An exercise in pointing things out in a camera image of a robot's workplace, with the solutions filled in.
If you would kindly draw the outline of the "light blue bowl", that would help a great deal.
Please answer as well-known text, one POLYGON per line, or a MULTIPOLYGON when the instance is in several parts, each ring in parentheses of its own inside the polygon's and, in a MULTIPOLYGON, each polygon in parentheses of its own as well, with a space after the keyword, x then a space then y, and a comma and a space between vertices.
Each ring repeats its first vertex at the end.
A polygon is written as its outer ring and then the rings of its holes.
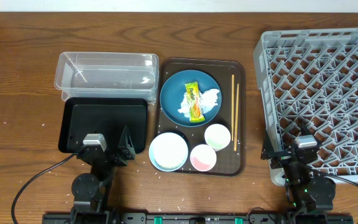
POLYGON ((179 134, 162 133, 152 140, 149 159, 156 169, 173 172, 185 164, 188 151, 186 141, 179 134))

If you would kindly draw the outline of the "white cup green inside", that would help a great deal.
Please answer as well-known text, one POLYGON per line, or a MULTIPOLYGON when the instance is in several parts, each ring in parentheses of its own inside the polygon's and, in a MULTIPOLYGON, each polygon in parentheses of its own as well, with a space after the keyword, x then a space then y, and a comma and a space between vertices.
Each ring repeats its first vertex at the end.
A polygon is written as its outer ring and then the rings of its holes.
POLYGON ((231 142, 231 133, 222 124, 212 124, 204 132, 204 140, 215 151, 220 151, 231 142))

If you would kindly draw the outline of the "white cup pink inside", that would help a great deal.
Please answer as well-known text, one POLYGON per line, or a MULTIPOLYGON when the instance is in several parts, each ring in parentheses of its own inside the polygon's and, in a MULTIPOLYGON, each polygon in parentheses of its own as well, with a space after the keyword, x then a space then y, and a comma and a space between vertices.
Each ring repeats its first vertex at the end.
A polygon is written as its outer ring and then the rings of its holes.
POLYGON ((200 172, 211 170, 217 161, 215 150, 207 144, 194 147, 190 153, 191 165, 200 172))

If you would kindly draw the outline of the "dark blue plate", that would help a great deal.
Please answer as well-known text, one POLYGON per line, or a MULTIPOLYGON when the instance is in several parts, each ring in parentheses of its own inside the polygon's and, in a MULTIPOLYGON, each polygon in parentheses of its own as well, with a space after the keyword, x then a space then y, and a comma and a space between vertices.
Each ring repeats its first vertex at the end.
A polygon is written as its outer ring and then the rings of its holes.
POLYGON ((223 102, 221 89, 215 79, 205 72, 198 70, 184 70, 175 73, 163 84, 160 92, 160 104, 162 111, 170 121, 184 127, 197 127, 204 125, 218 114, 223 102), (180 104, 183 101, 183 95, 186 93, 185 84, 190 82, 198 82, 199 91, 205 92, 210 89, 218 89, 218 106, 204 115, 205 120, 200 123, 191 123, 190 118, 184 117, 178 112, 180 104))

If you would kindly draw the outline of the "yellow green snack wrapper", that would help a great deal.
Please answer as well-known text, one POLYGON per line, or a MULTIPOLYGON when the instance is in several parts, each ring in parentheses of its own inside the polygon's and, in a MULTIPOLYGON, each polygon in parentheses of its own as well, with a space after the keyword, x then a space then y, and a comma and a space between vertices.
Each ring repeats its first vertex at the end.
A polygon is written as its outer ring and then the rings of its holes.
POLYGON ((198 82, 185 84, 186 100, 189 106, 189 116, 191 123, 200 123, 205 120, 201 110, 201 100, 198 82))

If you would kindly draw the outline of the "white tissue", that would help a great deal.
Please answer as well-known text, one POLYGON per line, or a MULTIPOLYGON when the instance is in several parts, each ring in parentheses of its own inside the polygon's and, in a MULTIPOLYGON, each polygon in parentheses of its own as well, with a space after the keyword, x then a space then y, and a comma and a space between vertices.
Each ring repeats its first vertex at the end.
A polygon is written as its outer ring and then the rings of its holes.
MULTIPOLYGON (((218 89, 210 89, 206 90, 205 92, 199 92, 200 94, 200 103, 201 103, 201 112, 203 115, 209 113, 212 109, 218 106, 218 93, 220 91, 218 89)), ((184 117, 190 117, 190 107, 188 106, 187 101, 187 93, 183 95, 183 101, 180 104, 180 108, 178 109, 179 113, 182 113, 184 117)))

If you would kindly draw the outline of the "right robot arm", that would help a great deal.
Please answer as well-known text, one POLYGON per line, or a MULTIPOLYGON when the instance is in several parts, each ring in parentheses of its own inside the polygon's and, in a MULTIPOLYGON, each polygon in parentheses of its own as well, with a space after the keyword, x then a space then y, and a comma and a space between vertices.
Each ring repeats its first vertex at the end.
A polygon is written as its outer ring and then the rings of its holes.
POLYGON ((318 156, 320 142, 308 131, 295 138, 284 151, 275 151, 268 134, 261 152, 262 160, 270 161, 271 169, 283 169, 287 199, 294 204, 275 223, 327 223, 325 212, 333 209, 336 184, 333 180, 312 176, 307 163, 318 156))

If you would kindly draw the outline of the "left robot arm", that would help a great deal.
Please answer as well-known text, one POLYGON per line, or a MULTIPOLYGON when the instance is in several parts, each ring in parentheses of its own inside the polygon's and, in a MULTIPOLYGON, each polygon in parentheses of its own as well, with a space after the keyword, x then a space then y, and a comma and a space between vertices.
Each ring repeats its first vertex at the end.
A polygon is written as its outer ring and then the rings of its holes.
POLYGON ((75 155, 91 170, 77 176, 71 185, 74 203, 70 223, 120 223, 121 216, 108 207, 108 198, 114 169, 135 159, 129 127, 123 128, 112 150, 102 134, 87 134, 75 155))

